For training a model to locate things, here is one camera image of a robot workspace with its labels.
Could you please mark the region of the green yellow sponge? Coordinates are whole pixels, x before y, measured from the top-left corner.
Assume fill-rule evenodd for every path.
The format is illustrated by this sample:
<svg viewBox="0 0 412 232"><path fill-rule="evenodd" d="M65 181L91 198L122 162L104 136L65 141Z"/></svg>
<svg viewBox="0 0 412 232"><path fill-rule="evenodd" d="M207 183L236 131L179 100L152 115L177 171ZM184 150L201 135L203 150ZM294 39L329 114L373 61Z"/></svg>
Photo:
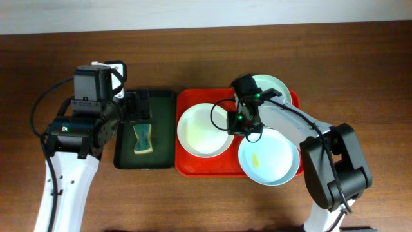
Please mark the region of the green yellow sponge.
<svg viewBox="0 0 412 232"><path fill-rule="evenodd" d="M137 155L152 153L153 145L151 142L151 124L135 124L133 129L136 137L134 153Z"/></svg>

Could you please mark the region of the white plate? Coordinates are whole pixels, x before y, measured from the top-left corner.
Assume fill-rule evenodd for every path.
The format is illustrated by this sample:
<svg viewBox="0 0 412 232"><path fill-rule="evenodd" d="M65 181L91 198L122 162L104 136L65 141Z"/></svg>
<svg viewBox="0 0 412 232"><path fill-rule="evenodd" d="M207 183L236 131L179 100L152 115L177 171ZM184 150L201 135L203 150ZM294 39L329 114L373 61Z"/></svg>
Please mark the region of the white plate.
<svg viewBox="0 0 412 232"><path fill-rule="evenodd" d="M195 157L217 157L228 150L234 140L233 135L213 125L210 119L212 107L211 103L196 104L185 110L178 120L178 141Z"/></svg>

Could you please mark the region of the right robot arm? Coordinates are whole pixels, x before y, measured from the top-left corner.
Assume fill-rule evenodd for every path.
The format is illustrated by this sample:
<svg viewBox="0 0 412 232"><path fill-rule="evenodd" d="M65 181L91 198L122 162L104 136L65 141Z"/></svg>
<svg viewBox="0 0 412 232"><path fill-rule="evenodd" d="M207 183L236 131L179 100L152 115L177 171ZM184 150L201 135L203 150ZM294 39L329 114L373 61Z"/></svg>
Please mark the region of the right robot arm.
<svg viewBox="0 0 412 232"><path fill-rule="evenodd" d="M351 206L372 185L354 129L319 122L270 88L234 88L236 110L228 113L230 134L244 136L238 150L243 171L255 182L278 186L294 164L303 166L312 197L300 231L339 231Z"/></svg>

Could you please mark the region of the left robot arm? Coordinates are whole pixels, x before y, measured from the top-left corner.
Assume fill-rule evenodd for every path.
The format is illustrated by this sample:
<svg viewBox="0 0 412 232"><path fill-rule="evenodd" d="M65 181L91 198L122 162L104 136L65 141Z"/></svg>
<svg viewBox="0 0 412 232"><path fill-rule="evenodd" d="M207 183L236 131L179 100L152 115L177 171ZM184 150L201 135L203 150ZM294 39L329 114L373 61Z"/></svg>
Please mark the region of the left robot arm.
<svg viewBox="0 0 412 232"><path fill-rule="evenodd" d="M36 231L79 231L104 145L120 123L151 118L148 91L124 91L127 66L122 61L78 66L71 81L73 96L38 135L46 178Z"/></svg>

